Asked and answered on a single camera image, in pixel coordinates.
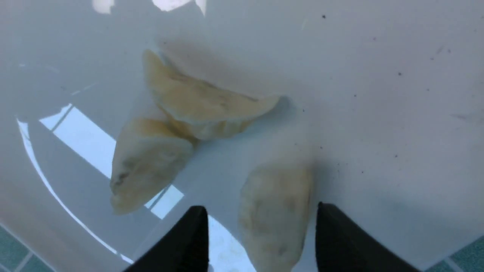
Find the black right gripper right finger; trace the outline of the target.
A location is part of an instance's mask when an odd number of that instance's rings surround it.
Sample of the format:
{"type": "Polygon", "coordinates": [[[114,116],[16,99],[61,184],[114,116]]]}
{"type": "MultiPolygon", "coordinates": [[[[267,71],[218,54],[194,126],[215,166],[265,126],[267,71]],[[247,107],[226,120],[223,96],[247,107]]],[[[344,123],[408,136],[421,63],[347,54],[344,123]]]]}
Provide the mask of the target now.
{"type": "Polygon", "coordinates": [[[418,272],[330,203],[318,203],[315,254],[319,272],[418,272]]]}

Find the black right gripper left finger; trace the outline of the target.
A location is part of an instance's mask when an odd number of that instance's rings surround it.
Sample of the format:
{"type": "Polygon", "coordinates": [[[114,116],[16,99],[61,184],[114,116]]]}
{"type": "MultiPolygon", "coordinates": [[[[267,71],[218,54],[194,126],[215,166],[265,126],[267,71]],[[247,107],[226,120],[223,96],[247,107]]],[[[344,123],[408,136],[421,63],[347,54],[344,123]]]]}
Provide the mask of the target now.
{"type": "Polygon", "coordinates": [[[204,206],[191,206],[126,272],[207,272],[209,224],[204,206]]]}

